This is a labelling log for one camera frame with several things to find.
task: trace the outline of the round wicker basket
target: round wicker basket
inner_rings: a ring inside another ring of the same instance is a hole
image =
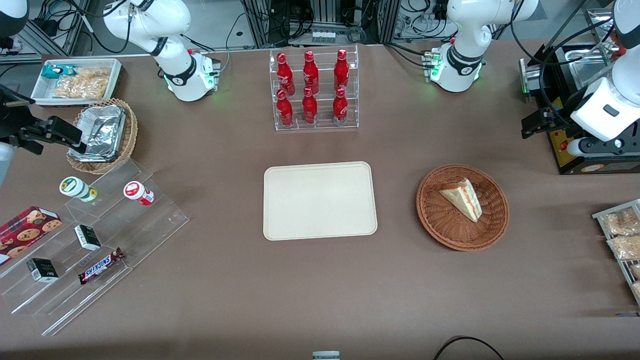
[[[482,207],[478,222],[458,211],[440,189],[469,179]],[[460,251],[478,251],[492,246],[509,224],[507,198],[498,184],[484,172],[466,165],[444,165],[427,174],[416,195],[418,216],[424,228],[440,243]]]
[[[131,156],[134,147],[136,146],[136,136],[138,135],[138,120],[136,119],[136,114],[131,111],[129,105],[120,100],[120,99],[109,99],[105,101],[96,102],[95,104],[89,105],[89,107],[94,106],[108,106],[108,105],[118,105],[123,107],[127,112],[127,118],[125,120],[125,127],[122,133],[122,141],[120,142],[120,151],[116,160],[110,163],[81,163],[79,161],[73,160],[67,155],[67,161],[71,164],[71,166],[82,172],[89,172],[95,175],[102,175],[105,172],[109,171],[109,169],[116,166],[123,160],[126,160]],[[74,125],[78,124],[78,120],[80,119],[80,113],[76,116],[76,120],[74,121]]]

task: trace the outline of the red and white bottle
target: red and white bottle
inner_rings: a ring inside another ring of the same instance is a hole
[[[292,127],[293,126],[293,107],[291,106],[291,102],[287,99],[287,94],[282,89],[278,89],[276,92],[276,96],[278,97],[278,102],[276,102],[276,107],[278,108],[278,117],[280,117],[280,122],[284,127]]]
[[[278,53],[278,82],[280,88],[287,92],[288,96],[293,96],[296,93],[296,86],[293,85],[293,71],[287,63],[287,56],[284,53]]]
[[[302,99],[302,108],[305,110],[305,122],[314,125],[318,120],[318,102],[310,86],[305,87],[305,98]]]
[[[338,61],[335,62],[333,68],[333,87],[346,88],[349,85],[349,63],[347,63],[347,51],[345,49],[338,50]]]
[[[305,86],[310,87],[314,95],[317,94],[320,91],[320,76],[318,65],[314,61],[314,52],[311,50],[305,51],[305,67],[302,73],[305,77]]]
[[[135,200],[144,206],[149,206],[154,201],[154,193],[145,188],[139,181],[130,181],[124,186],[122,190],[124,196],[128,199]]]
[[[347,122],[347,107],[349,103],[344,97],[344,88],[339,88],[335,92],[333,100],[333,123],[336,126],[343,126]]]

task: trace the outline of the small black box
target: small black box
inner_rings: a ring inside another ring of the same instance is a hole
[[[35,281],[54,282],[58,280],[58,274],[53,268],[51,260],[33,258],[27,261],[27,267]]]
[[[74,230],[78,241],[80,241],[80,246],[91,251],[100,250],[100,240],[98,240],[98,236],[95,235],[92,227],[78,225]]]

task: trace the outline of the white tray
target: white tray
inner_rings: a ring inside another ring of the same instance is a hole
[[[371,167],[351,163],[264,172],[264,237],[271,241],[371,235],[378,228]]]
[[[48,64],[69,64],[77,67],[105,67],[111,69],[109,75],[109,82],[107,88],[104,91],[102,99],[62,99],[59,97],[53,97],[53,90],[58,84],[58,79],[49,79],[43,76],[38,76],[36,85],[31,93],[31,98],[36,101],[36,105],[40,106],[77,106],[77,105],[89,105],[101,100],[108,100],[113,95],[113,91],[116,88],[118,82],[118,76],[120,75],[120,69],[122,64],[114,58],[90,58],[90,59],[58,59],[47,60],[42,65],[43,67]]]

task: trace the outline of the snickers bar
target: snickers bar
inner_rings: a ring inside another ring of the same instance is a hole
[[[82,274],[78,275],[80,279],[80,284],[84,285],[88,283],[94,277],[100,275],[102,272],[107,270],[107,268],[116,263],[116,261],[124,258],[124,254],[120,248],[117,248],[115,251],[109,254],[106,258],[100,260],[96,265],[93,265],[89,268],[89,270],[85,271]]]

